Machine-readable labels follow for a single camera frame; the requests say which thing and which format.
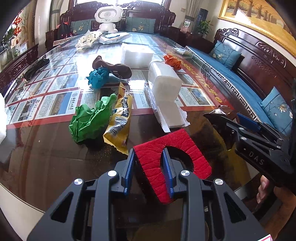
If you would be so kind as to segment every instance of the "orange crumpled paper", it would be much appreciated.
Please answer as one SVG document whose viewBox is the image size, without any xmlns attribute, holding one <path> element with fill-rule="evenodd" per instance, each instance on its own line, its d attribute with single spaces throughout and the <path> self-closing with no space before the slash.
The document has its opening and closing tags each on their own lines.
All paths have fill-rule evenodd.
<svg viewBox="0 0 296 241">
<path fill-rule="evenodd" d="M 177 60 L 172 55 L 167 54 L 163 58 L 165 59 L 165 63 L 168 64 L 169 66 L 172 66 L 174 70 L 181 69 L 181 61 Z"/>
</svg>

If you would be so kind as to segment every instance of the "window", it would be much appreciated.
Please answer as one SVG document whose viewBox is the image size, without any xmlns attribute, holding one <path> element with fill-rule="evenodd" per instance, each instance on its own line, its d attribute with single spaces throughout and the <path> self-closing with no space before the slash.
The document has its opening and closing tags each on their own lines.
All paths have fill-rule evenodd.
<svg viewBox="0 0 296 241">
<path fill-rule="evenodd" d="M 92 2 L 93 0 L 75 0 L 74 1 L 74 6 L 76 4 L 80 4 L 80 3 L 85 3 L 85 2 Z M 133 0 L 97 0 L 97 2 L 101 2 L 101 3 L 107 3 L 109 5 L 122 5 L 124 3 L 130 3 Z M 154 3 L 158 3 L 160 5 L 164 5 L 165 0 L 146 0 L 147 2 L 154 2 Z"/>
</svg>

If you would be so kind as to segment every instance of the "brown sock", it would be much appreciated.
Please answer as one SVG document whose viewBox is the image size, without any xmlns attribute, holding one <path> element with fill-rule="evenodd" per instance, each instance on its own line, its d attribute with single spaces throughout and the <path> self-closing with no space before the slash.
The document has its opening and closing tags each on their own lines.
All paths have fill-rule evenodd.
<svg viewBox="0 0 296 241">
<path fill-rule="evenodd" d="M 120 79 L 129 79 L 132 76 L 131 68 L 125 64 L 110 64 L 102 60 L 102 57 L 99 55 L 93 62 L 93 69 L 97 69 L 99 67 L 106 67 L 110 70 L 112 74 L 114 74 L 117 78 Z"/>
</svg>

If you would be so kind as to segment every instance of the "black bag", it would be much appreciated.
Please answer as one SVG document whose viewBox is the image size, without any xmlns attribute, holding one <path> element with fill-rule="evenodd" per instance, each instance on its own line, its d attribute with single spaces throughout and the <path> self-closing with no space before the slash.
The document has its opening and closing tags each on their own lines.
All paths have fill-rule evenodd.
<svg viewBox="0 0 296 241">
<path fill-rule="evenodd" d="M 71 33 L 70 25 L 67 23 L 62 23 L 58 28 L 57 39 L 60 40 L 60 39 L 65 39 L 67 37 L 70 37 L 70 33 Z"/>
</svg>

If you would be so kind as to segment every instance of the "autumn tree painting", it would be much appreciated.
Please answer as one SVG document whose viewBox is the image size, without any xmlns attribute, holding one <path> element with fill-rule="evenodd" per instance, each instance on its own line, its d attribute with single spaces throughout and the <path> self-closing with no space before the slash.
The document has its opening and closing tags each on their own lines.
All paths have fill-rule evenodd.
<svg viewBox="0 0 296 241">
<path fill-rule="evenodd" d="M 296 57 L 296 40 L 281 16 L 265 0 L 224 0 L 218 18 L 257 30 Z"/>
</svg>

